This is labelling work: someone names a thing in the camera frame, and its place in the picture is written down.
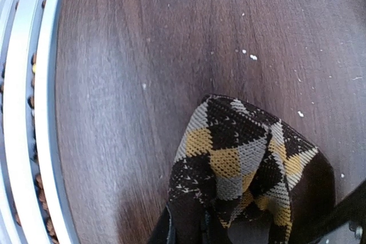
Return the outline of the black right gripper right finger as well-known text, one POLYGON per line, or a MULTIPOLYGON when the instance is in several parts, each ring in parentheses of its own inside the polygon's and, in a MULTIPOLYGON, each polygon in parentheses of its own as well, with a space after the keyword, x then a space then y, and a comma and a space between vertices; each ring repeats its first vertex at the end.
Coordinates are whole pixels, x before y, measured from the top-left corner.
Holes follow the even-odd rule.
POLYGON ((229 243, 228 233, 221 225, 218 218, 206 211, 201 219, 201 242, 203 244, 225 244, 229 243))

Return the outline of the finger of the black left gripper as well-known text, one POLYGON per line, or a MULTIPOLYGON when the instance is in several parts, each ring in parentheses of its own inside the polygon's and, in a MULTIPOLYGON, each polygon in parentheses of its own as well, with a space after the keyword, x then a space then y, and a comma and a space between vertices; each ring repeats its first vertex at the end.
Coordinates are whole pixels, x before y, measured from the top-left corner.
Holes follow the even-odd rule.
POLYGON ((315 243, 321 237, 349 223, 350 231, 360 243, 365 243, 365 181, 362 181, 326 216, 311 226, 308 243, 315 243))

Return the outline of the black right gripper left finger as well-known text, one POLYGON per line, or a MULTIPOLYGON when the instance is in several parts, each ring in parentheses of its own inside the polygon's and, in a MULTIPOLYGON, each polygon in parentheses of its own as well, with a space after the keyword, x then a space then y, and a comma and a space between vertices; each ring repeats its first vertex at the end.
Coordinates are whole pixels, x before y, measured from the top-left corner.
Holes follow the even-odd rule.
POLYGON ((147 244, 176 244, 176 228, 168 205, 162 211, 147 244))

